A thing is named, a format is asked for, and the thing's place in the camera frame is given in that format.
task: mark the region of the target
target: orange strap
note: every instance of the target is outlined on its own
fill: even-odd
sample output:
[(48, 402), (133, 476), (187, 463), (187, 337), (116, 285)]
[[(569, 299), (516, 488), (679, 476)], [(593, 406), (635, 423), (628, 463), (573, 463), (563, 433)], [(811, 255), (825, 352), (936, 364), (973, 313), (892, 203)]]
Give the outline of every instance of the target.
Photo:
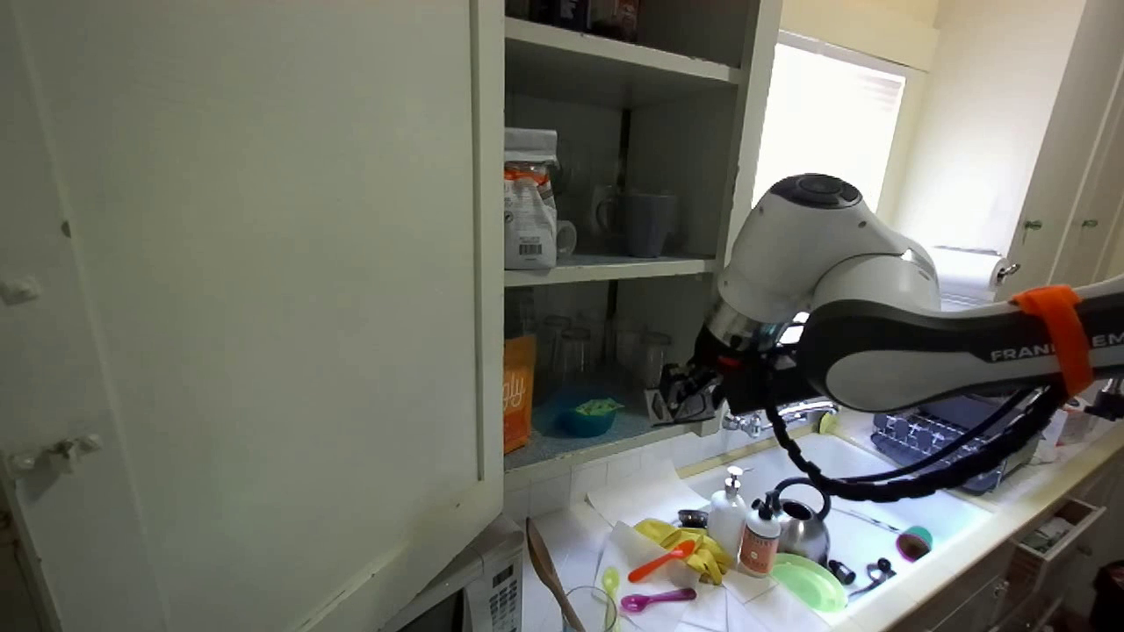
[(1078, 290), (1069, 285), (1045, 285), (1030, 286), (1011, 303), (1019, 304), (1019, 313), (1043, 320), (1069, 394), (1083, 394), (1093, 382), (1093, 364), (1086, 323), (1076, 310), (1083, 303)]

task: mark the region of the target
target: white countertop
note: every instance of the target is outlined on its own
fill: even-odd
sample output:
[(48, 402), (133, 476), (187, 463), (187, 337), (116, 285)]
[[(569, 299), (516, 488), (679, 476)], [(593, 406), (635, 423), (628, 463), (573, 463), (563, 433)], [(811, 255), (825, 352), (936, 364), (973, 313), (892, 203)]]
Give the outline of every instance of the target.
[[(871, 449), (866, 421), (861, 415), (843, 419), (838, 435), (847, 441)], [(843, 620), (833, 620), (833, 626), (822, 616), (811, 616), (811, 620), (817, 620), (822, 627), (852, 627), (852, 632), (890, 627), (892, 620), (906, 616), (912, 606), (929, 599), (936, 589), (943, 589), (955, 574), (973, 570), (982, 556), (991, 556), (1008, 537), (1035, 522), (1051, 506), (1069, 497), (1086, 476), (1093, 476), (1103, 463), (1108, 463), (1120, 446), (1124, 446), (1124, 423), (1096, 423), (1078, 446), (1065, 446), (1055, 463), (1030, 463), (991, 495), (957, 495), (961, 502), (973, 502), (976, 508), (986, 512), (986, 522), (981, 529), (955, 542), (955, 546), (947, 552), (926, 556), (916, 570), (894, 574), (879, 592), (857, 599), (852, 606), (847, 606)], [(597, 512), (589, 502), (573, 502), (563, 512), (532, 515), (532, 522), (550, 546), (556, 570), (563, 574), (563, 587), (573, 592), (575, 611), (582, 611), (589, 627), (601, 627), (601, 604), (593, 599), (593, 578), (603, 556), (603, 542), (610, 534), (610, 519)], [(523, 574), (523, 627), (532, 627), (532, 632), (563, 627), (558, 604), (536, 582), (531, 564)]]

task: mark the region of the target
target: bottle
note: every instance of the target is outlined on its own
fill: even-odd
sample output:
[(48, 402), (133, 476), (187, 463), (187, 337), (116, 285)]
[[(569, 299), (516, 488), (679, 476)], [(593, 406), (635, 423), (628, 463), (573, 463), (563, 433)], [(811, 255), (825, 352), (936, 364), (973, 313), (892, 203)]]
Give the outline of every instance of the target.
[(744, 512), (744, 529), (741, 529), (741, 570), (748, 574), (770, 574), (776, 560), (776, 542), (778, 542), (778, 522), (774, 522), (770, 502), (756, 502)]
[(729, 559), (737, 559), (744, 529), (741, 465), (728, 465), (723, 488), (709, 495), (706, 529)]

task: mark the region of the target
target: window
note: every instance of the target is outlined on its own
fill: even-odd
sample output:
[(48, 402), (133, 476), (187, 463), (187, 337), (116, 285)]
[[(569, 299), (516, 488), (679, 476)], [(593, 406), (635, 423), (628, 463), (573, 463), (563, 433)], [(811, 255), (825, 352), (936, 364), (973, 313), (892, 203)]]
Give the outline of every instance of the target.
[(756, 200), (783, 175), (827, 171), (882, 200), (906, 72), (857, 51), (778, 41)]

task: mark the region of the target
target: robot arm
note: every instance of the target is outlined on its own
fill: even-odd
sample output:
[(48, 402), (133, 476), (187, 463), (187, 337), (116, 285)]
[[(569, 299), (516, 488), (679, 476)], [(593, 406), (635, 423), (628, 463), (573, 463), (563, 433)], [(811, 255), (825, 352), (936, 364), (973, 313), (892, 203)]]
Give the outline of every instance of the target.
[[(733, 415), (804, 395), (901, 410), (961, 388), (1057, 382), (1035, 314), (1014, 304), (942, 313), (929, 255), (833, 175), (776, 182), (748, 213), (716, 290), (696, 359), (664, 375), (674, 419), (701, 415), (709, 401)], [(1078, 296), (1096, 375), (1124, 371), (1124, 278)], [(804, 334), (774, 364), (797, 313), (806, 313)]]

